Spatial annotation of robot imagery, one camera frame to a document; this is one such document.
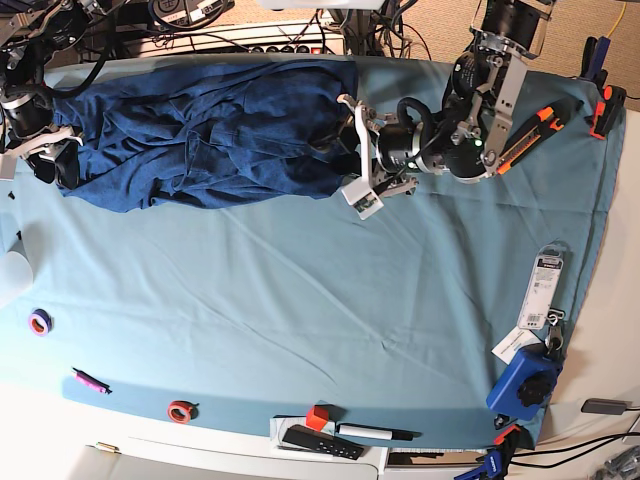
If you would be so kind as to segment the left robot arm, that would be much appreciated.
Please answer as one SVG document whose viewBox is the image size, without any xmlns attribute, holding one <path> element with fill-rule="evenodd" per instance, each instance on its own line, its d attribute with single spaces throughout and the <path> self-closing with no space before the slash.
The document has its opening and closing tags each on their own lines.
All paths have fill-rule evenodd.
<svg viewBox="0 0 640 480">
<path fill-rule="evenodd" d="M 552 1 L 479 2 L 473 39 L 454 63 L 438 112 L 413 97 L 400 99 L 392 113 L 338 97 L 351 112 L 361 163 L 341 193 L 361 219 L 381 210 L 384 198 L 413 193 L 420 172 L 470 184 L 505 170 L 526 62 L 539 56 L 554 7 Z"/>
</svg>

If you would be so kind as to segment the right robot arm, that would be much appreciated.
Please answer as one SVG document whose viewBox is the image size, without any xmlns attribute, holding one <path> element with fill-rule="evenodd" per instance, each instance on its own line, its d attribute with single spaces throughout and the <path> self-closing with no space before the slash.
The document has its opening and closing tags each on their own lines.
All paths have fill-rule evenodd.
<svg viewBox="0 0 640 480">
<path fill-rule="evenodd" d="M 72 190 L 79 183 L 83 133 L 54 121 L 54 102 L 75 98 L 98 77 L 114 49 L 124 1 L 35 1 L 1 13 L 1 178 L 23 161 L 40 181 Z M 46 64 L 105 22 L 104 46 L 88 76 L 71 89 L 46 85 Z"/>
</svg>

